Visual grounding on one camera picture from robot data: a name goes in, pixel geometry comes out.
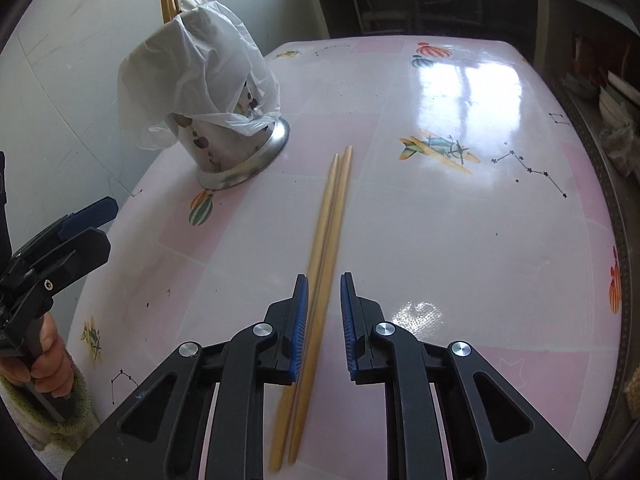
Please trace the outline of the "person's left hand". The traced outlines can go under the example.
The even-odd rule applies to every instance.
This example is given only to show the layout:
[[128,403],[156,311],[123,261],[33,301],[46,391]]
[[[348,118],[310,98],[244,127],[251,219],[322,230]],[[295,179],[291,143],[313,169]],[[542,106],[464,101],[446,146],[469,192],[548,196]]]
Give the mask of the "person's left hand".
[[74,369],[50,313],[42,318],[40,346],[42,353],[31,367],[17,358],[2,358],[1,376],[16,386],[33,384],[37,392],[50,393],[54,398],[67,396],[73,388]]

